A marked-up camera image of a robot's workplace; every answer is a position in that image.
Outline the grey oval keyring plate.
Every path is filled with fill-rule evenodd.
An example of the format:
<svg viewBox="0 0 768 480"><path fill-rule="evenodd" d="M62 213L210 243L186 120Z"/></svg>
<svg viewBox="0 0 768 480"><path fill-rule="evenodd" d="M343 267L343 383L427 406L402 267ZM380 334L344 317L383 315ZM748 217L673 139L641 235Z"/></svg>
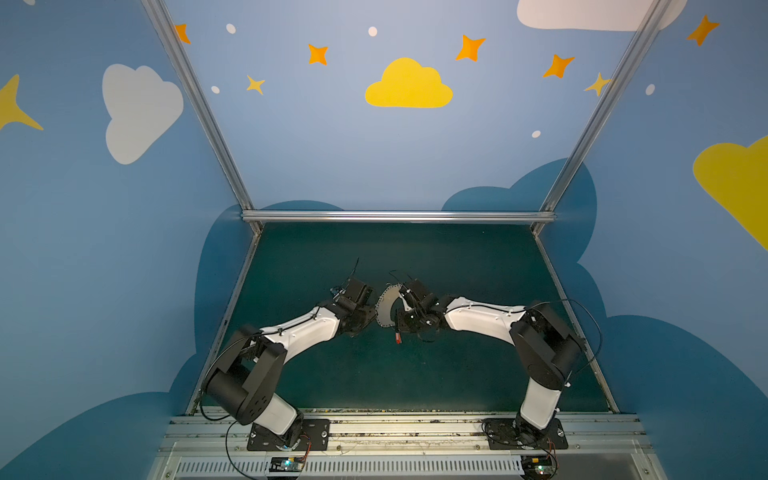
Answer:
<svg viewBox="0 0 768 480"><path fill-rule="evenodd" d="M405 309L401 288L400 283L388 285L376 302L376 321L382 328L394 328L397 314Z"/></svg>

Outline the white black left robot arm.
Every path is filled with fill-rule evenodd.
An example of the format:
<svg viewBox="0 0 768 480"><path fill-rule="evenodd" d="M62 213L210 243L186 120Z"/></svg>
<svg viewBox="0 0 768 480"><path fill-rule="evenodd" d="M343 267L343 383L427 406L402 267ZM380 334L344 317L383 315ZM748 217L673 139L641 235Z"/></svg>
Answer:
<svg viewBox="0 0 768 480"><path fill-rule="evenodd" d="M241 425L254 424L279 446L294 447L303 433L303 414L276 394L284 366L297 355L341 335L361 333L376 316L373 288L351 277L334 296L280 325L240 327L209 367L201 384Z"/></svg>

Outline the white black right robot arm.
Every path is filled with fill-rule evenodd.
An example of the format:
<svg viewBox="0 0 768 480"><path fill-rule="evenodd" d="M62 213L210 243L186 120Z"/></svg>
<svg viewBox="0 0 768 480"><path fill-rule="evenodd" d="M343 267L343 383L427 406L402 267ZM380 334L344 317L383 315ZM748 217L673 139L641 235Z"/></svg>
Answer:
<svg viewBox="0 0 768 480"><path fill-rule="evenodd" d="M398 333L430 329L471 332L515 347L529 382L518 411L516 429L543 433L552 426L562 391L584 342L548 302L501 306L461 296L438 297L421 281L396 286L403 309L394 314Z"/></svg>

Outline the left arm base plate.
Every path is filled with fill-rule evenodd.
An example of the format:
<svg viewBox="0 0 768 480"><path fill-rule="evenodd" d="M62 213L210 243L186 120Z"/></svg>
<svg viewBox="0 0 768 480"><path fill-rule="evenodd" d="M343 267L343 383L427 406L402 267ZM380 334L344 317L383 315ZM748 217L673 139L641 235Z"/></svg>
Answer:
<svg viewBox="0 0 768 480"><path fill-rule="evenodd" d="M278 435L271 430L252 424L248 437L248 451L298 451L310 446L312 451L326 451L330 435L330 421L327 419L304 419L298 417L286 430Z"/></svg>

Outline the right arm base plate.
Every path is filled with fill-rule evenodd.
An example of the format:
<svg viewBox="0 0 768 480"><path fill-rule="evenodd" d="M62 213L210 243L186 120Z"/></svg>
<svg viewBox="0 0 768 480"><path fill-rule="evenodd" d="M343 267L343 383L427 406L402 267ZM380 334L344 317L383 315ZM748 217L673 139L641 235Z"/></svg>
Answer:
<svg viewBox="0 0 768 480"><path fill-rule="evenodd" d="M487 418L481 430L491 450L565 450L569 447L562 423L553 418L543 429L537 429L522 417Z"/></svg>

